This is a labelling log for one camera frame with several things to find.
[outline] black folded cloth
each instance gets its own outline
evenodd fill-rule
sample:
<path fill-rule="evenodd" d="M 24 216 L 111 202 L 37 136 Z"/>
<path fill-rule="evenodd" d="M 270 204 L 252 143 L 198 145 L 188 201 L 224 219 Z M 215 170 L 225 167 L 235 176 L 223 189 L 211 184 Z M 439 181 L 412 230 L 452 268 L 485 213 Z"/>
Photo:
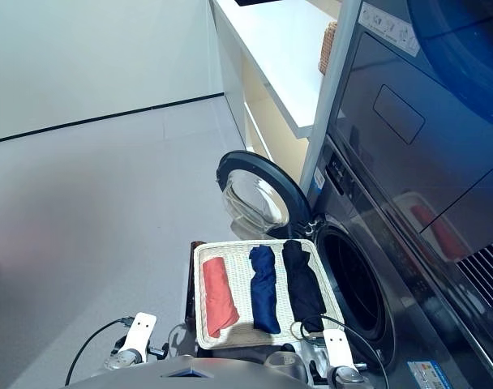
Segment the black folded cloth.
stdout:
<path fill-rule="evenodd" d="M 325 314 L 326 305 L 320 292 L 319 281 L 315 272 L 308 266 L 310 253 L 302 251 L 301 242 L 286 241 L 283 245 L 282 258 L 288 278 L 289 303 L 294 312 L 294 319 L 301 322 L 314 314 Z M 304 323 L 308 332 L 324 330 L 321 318 L 309 318 Z"/>
<path fill-rule="evenodd" d="M 255 275 L 250 282 L 254 328 L 278 334 L 281 332 L 276 316 L 276 257 L 268 246 L 254 247 L 249 255 Z"/>

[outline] gray floor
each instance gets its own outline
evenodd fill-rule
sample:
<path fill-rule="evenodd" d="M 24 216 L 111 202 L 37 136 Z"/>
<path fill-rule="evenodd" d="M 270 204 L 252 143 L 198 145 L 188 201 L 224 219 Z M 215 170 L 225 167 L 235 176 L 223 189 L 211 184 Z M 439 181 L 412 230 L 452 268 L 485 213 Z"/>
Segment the gray floor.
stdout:
<path fill-rule="evenodd" d="M 0 143 L 0 388 L 61 387 L 93 331 L 138 311 L 160 347 L 183 321 L 190 241 L 235 239 L 215 171 L 242 147 L 223 97 Z M 97 337 L 72 381 L 125 333 Z"/>

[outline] wicker basket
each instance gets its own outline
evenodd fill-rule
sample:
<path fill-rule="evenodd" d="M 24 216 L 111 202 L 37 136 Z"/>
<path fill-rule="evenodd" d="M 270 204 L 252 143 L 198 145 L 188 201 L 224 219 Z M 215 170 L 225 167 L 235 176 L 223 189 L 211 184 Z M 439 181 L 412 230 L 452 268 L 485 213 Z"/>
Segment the wicker basket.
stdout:
<path fill-rule="evenodd" d="M 327 315 L 344 322 L 337 300 L 333 295 L 326 272 L 320 262 L 315 245 L 307 240 L 299 240 L 302 249 L 310 253 L 310 268 L 317 275 L 320 291 L 326 305 Z M 199 246 L 195 250 L 195 312 L 196 312 L 196 337 L 198 344 L 206 349 L 255 346 L 261 344 L 283 344 L 300 340 L 299 325 L 294 321 L 294 315 L 289 303 L 288 284 L 286 270 L 282 259 L 282 248 L 285 240 L 267 241 L 238 241 L 208 243 Z M 276 294 L 277 294 L 277 320 L 281 327 L 280 334 L 267 334 L 253 328 L 253 316 L 251 308 L 250 281 L 254 276 L 251 261 L 248 255 L 251 249 L 258 245 L 271 246 L 276 257 Z M 203 264 L 205 261 L 223 257 L 225 268 L 229 277 L 229 286 L 238 308 L 239 320 L 233 326 L 221 330 L 219 338 L 212 338 L 207 331 L 207 316 L 205 309 L 205 284 Z M 324 320 L 324 328 L 339 327 Z"/>
<path fill-rule="evenodd" d="M 322 50 L 320 51 L 319 70 L 323 75 L 328 69 L 329 54 L 333 47 L 333 39 L 335 39 L 335 31 L 337 30 L 337 22 L 329 22 L 326 31 L 324 31 L 324 40 L 322 41 Z"/>

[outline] washing machine door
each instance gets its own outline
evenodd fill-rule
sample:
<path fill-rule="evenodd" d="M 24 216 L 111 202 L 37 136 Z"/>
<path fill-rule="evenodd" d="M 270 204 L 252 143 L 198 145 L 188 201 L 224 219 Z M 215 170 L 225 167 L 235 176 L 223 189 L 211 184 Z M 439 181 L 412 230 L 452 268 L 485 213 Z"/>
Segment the washing machine door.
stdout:
<path fill-rule="evenodd" d="M 225 154 L 216 171 L 232 230 L 241 239 L 306 235 L 311 209 L 299 186 L 270 160 L 253 152 Z"/>
<path fill-rule="evenodd" d="M 493 123 L 493 0 L 408 0 L 428 61 L 448 89 Z"/>

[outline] washing machine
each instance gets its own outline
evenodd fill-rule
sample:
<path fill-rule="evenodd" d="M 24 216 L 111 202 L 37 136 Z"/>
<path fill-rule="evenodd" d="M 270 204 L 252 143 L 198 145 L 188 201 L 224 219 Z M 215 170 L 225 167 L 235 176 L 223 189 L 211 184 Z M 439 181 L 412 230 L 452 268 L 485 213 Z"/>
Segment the washing machine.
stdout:
<path fill-rule="evenodd" d="M 232 229 L 315 242 L 391 387 L 493 388 L 493 1 L 370 0 L 357 21 L 309 191 L 231 152 Z"/>

